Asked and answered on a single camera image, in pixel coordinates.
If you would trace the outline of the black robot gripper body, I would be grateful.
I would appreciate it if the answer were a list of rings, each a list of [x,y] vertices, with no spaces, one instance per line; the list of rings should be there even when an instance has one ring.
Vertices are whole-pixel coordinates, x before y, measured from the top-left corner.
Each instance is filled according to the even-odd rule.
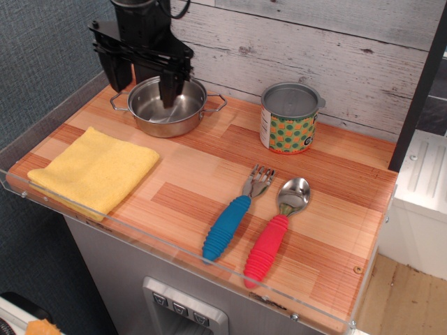
[[[190,1],[176,15],[170,11],[169,1],[112,1],[111,4],[116,20],[94,20],[88,26],[94,34],[97,54],[129,52],[132,66],[138,64],[161,73],[185,70],[187,81],[190,80],[193,50],[171,31],[171,21],[186,15]]]

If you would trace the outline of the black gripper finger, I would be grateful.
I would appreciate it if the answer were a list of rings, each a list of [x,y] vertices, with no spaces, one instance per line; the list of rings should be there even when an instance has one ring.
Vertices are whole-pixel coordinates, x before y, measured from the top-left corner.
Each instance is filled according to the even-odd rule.
[[[116,91],[121,92],[133,81],[131,54],[129,52],[98,54],[103,70]]]
[[[184,82],[187,81],[185,70],[163,70],[160,75],[159,91],[164,108],[171,108],[175,99],[182,93]]]

